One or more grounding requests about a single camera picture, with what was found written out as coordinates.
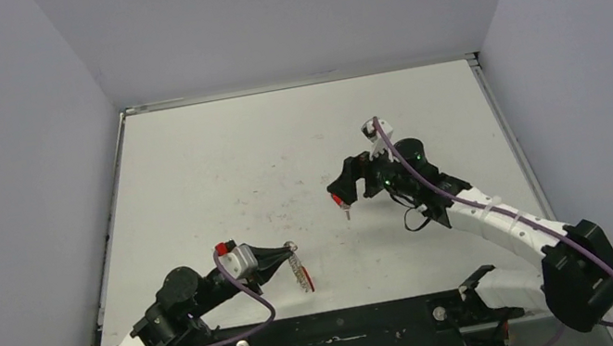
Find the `red tagged key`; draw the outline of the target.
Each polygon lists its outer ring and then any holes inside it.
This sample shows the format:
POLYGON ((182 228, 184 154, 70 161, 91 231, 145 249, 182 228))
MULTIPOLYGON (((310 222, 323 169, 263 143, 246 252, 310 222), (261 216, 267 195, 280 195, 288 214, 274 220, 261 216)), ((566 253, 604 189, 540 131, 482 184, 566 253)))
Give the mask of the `red tagged key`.
POLYGON ((337 204, 337 206, 344 212, 344 215, 346 215, 346 220, 349 221, 351 219, 351 206, 338 195, 331 194, 330 197, 332 200, 334 200, 335 204, 337 204))

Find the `large keyring with red grip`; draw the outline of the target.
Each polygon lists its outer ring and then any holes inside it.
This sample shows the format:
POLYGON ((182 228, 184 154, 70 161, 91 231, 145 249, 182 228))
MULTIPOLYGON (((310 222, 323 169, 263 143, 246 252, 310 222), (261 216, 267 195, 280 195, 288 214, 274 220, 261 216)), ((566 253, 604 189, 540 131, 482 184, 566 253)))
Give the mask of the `large keyring with red grip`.
POLYGON ((293 241, 288 241, 284 244, 284 247, 289 251, 287 261, 302 291, 305 293, 315 293, 313 280, 297 255, 297 245, 293 241))

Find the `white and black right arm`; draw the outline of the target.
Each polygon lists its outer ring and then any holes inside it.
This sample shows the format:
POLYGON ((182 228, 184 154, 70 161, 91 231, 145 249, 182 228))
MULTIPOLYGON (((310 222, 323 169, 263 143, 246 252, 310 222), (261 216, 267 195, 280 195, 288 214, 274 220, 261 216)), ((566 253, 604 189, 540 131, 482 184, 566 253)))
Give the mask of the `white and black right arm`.
POLYGON ((369 152, 344 160, 327 192, 347 210, 359 197, 386 192, 430 222, 476 235, 513 252, 532 270, 482 265, 458 287, 462 311, 482 322, 498 310, 551 313, 564 326, 590 332, 613 307, 613 247, 597 224, 544 219, 501 202, 425 158, 423 143, 404 138, 398 155, 369 152))

